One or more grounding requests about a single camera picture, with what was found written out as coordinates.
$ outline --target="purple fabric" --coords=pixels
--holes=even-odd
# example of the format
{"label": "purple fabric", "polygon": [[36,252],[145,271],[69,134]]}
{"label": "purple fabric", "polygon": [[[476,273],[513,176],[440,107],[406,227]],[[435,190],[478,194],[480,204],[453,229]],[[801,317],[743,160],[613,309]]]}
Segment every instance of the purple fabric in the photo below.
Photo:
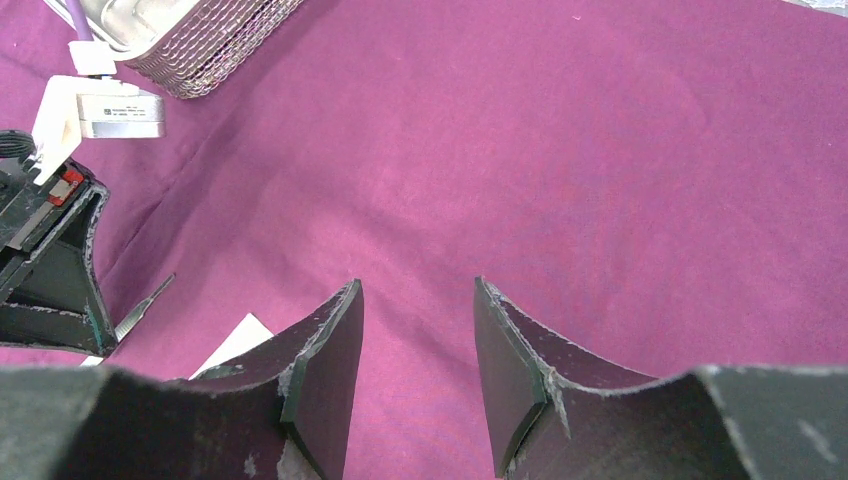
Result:
{"label": "purple fabric", "polygon": [[[26,129],[73,31],[40,2],[0,22]],[[167,139],[80,148],[116,318],[177,273],[108,363],[189,375],[247,312],[279,331],[361,277],[347,478],[487,479],[477,274],[653,375],[846,362],[846,32],[778,0],[308,0],[171,100]]]}

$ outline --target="silver basket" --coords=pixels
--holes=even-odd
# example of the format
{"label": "silver basket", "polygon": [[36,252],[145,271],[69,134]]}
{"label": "silver basket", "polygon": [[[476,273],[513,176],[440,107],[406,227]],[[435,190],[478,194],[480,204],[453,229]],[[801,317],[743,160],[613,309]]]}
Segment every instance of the silver basket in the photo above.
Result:
{"label": "silver basket", "polygon": [[[44,0],[73,24],[64,0]],[[92,32],[177,98],[217,87],[303,0],[82,0]]]}

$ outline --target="cable connector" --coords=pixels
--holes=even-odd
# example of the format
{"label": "cable connector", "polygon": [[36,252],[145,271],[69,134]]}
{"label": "cable connector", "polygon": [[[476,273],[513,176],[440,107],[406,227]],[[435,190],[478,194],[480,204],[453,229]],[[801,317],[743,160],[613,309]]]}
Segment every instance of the cable connector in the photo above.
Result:
{"label": "cable connector", "polygon": [[115,75],[118,68],[112,60],[112,48],[99,40],[75,40],[68,44],[71,58],[77,74],[83,77],[93,75]]}

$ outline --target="black metal part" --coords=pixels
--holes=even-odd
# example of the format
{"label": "black metal part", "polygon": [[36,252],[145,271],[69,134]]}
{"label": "black metal part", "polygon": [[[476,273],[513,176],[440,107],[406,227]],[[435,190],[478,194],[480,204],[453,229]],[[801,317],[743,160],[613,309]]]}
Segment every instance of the black metal part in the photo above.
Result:
{"label": "black metal part", "polygon": [[[94,275],[92,245],[109,192],[71,160],[35,185],[38,171],[21,160],[28,158],[23,135],[0,132],[0,345],[108,356],[118,340]],[[80,180],[62,183],[69,172]],[[63,187],[72,193],[56,202],[52,194]]]}
{"label": "black metal part", "polygon": [[[655,379],[542,326],[483,279],[475,330],[499,477],[848,478],[848,369],[705,366]],[[536,416],[526,386],[538,378]],[[516,437],[514,454],[495,448]]]}
{"label": "black metal part", "polygon": [[340,479],[363,314],[355,280],[190,381],[0,370],[0,478]]}

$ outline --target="red component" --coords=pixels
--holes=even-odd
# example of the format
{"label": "red component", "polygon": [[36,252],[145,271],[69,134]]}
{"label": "red component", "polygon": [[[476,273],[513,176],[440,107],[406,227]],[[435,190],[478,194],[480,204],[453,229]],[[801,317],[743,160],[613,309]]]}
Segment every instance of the red component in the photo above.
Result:
{"label": "red component", "polygon": [[79,188],[83,180],[85,180],[85,177],[83,177],[81,173],[76,170],[71,170],[69,168],[62,175],[62,180],[60,180],[60,183],[64,182],[67,185],[67,189],[62,192],[61,196],[58,197],[55,195],[48,195],[47,201],[57,207],[61,207],[65,203],[65,200],[67,200],[68,197],[70,197],[76,191],[76,189]]}

